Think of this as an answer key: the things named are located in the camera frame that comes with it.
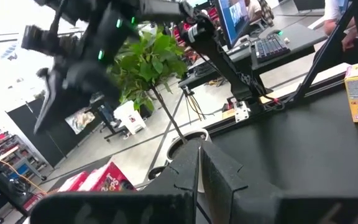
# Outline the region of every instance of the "black table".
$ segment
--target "black table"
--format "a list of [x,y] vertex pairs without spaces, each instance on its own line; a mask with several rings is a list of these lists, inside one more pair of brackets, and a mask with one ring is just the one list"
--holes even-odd
[[343,86],[212,141],[287,193],[358,195],[358,124]]
[[[283,34],[281,38],[288,38],[290,40],[290,43],[287,44],[291,49],[290,53],[263,63],[258,63],[255,54],[251,53],[254,49],[248,47],[230,55],[231,60],[236,64],[238,69],[241,69],[244,63],[252,62],[253,74],[256,75],[256,78],[259,78],[259,75],[264,72],[312,54],[314,52],[314,44],[327,38],[322,32],[311,30],[300,24],[292,24],[282,31]],[[189,89],[192,89],[218,77],[220,77],[220,75],[216,71],[206,73],[203,76],[195,76],[192,74],[187,79],[180,81],[179,87],[185,88],[187,86]]]

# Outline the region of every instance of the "floor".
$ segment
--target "floor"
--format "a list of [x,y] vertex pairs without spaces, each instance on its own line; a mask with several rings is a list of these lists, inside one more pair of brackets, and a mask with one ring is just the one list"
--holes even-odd
[[[294,23],[308,26],[319,19],[318,15],[321,15],[320,12],[299,13],[291,0],[276,7],[274,13],[275,26],[268,28],[264,33],[273,29],[282,29]],[[321,45],[322,43],[315,45],[315,48],[319,49]],[[314,54],[311,54],[262,74],[261,78],[265,86],[277,90],[302,80],[303,76],[301,75],[309,70],[313,56]],[[182,132],[202,128],[221,119],[220,109],[226,98],[231,96],[230,84],[224,84],[219,88],[202,85],[193,90],[203,113],[213,114],[207,116],[206,120],[199,121],[197,114],[191,109],[188,113],[186,99],[177,87],[177,81],[172,79],[168,83],[172,93],[160,87],[160,94],[175,121],[181,126]],[[160,108],[158,101],[155,102],[155,107]],[[122,136],[115,135],[110,139],[110,142],[103,139],[103,136],[109,134],[106,129],[102,133],[95,131],[88,136],[83,144],[74,149],[68,159],[61,162],[55,170],[44,171],[48,175],[48,180],[42,183],[40,187],[49,190],[62,176],[75,172],[102,158],[113,161],[134,185],[143,183],[147,180],[146,175],[149,169],[164,165],[167,148],[172,140],[177,137],[168,116],[161,108],[153,113],[146,121],[146,125],[145,129],[129,139],[123,140]],[[15,223],[20,217],[19,213],[13,211],[6,217],[6,223]]]

